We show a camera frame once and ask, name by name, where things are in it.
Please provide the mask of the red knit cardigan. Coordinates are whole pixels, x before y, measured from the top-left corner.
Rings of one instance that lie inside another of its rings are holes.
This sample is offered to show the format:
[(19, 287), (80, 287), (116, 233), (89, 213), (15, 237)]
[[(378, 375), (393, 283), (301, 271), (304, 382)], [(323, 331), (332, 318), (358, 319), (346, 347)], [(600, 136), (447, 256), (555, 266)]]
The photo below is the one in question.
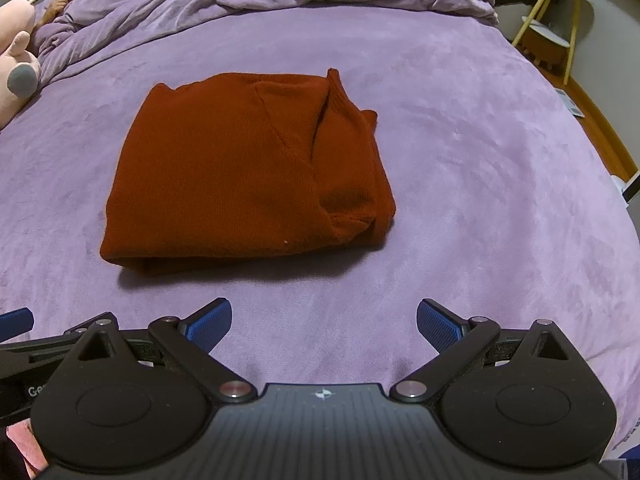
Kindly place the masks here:
[(377, 121), (337, 70), (157, 84), (122, 144), (101, 256), (164, 273), (380, 246), (396, 205)]

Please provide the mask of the purple bed sheet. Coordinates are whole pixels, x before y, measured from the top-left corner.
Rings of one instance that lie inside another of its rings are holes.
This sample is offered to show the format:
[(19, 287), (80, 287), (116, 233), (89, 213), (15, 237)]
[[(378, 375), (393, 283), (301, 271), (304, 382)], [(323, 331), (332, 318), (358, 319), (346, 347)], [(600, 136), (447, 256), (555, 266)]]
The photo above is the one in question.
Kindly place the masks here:
[[(99, 254), (122, 142), (156, 84), (340, 72), (378, 113), (396, 200), (376, 252), (340, 250), (143, 276)], [(391, 385), (431, 359), (416, 307), (510, 328), (558, 324), (617, 408), (639, 417), (639, 241), (622, 196), (551, 84), (472, 18), (367, 6), (229, 15), (66, 70), (1, 135), (1, 307), (35, 337), (110, 311), (140, 328), (229, 299), (214, 356), (255, 385)]]

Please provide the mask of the pink plush pig toy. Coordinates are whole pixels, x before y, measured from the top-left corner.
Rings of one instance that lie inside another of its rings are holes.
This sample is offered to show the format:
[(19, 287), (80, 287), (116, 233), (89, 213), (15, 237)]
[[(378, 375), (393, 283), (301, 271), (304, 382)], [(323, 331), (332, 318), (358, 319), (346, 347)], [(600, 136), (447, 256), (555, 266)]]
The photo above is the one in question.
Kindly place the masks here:
[(1, 7), (1, 128), (9, 125), (39, 86), (40, 63), (28, 50), (36, 1), (10, 0)]

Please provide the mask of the brown plush toy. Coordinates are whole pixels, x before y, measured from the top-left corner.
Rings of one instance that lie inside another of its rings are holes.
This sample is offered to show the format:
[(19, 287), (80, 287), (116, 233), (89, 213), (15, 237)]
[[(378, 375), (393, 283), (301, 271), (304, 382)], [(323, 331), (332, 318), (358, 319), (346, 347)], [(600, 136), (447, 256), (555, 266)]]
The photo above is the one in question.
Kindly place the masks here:
[(54, 19), (61, 15), (73, 0), (53, 0), (44, 10), (42, 17), (35, 24), (35, 28), (42, 27), (49, 23), (52, 23)]

